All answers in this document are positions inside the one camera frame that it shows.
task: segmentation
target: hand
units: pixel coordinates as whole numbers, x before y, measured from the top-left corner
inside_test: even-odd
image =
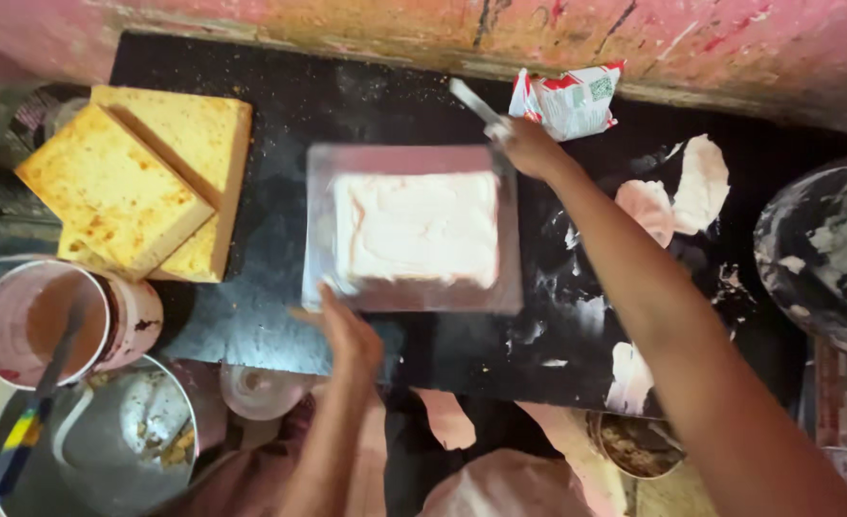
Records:
[[[526,176],[547,181],[556,170],[556,164],[572,162],[541,124],[513,118],[510,122],[513,135],[503,143],[503,151],[513,166]]]
[[[318,292],[322,296],[320,313],[291,308],[290,315],[322,328],[334,355],[335,369],[347,368],[375,375],[382,362],[382,339],[369,323],[341,303],[326,283],[318,284]]]

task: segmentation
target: knife handle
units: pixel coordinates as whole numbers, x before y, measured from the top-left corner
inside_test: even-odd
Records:
[[[33,398],[5,438],[0,451],[0,502],[16,487],[18,476],[50,415],[52,403],[52,397]]]

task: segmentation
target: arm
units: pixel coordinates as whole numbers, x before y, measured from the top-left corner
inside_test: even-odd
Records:
[[[382,359],[382,341],[372,327],[338,302],[330,287],[319,290],[322,313],[296,316],[323,328],[334,369],[300,463],[287,483],[281,517],[344,513],[367,396]]]
[[[506,153],[554,189],[578,226],[720,515],[847,515],[847,485],[739,355],[681,266],[541,126],[520,119],[513,128]]]

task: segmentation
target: red and white packet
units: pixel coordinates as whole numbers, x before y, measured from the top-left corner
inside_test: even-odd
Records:
[[[599,134],[618,121],[608,109],[624,61],[570,70],[556,79],[529,78],[519,71],[513,83],[510,115],[541,123],[558,142]]]

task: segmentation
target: black countertop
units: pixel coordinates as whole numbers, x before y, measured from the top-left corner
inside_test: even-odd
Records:
[[[468,83],[506,112],[511,84]],[[234,97],[255,107],[226,280],[153,282],[165,303],[157,347],[177,357],[328,373],[331,354],[322,336],[286,312],[301,297],[308,147],[485,143],[483,123],[448,93],[446,76],[437,72],[125,33],[111,84]],[[847,155],[847,136],[620,99],[612,112],[618,119],[612,129],[564,144],[612,196],[631,179],[662,180],[674,194],[682,152],[667,156],[693,136],[707,133],[723,150],[731,189],[718,222],[706,234],[677,234],[669,250],[716,300],[728,331],[762,380],[782,404],[793,403],[806,339],[762,288],[751,232],[762,206],[787,182]],[[598,298],[602,290],[582,246],[568,249],[570,221],[551,189],[522,175],[518,189],[524,310],[515,317],[370,315],[386,343],[380,378],[602,409],[612,382],[612,348],[628,339],[607,300]],[[734,292],[732,281],[719,278],[722,273],[729,279],[737,268],[743,288]],[[543,365],[549,360],[566,364]],[[655,401],[645,414],[661,414]]]

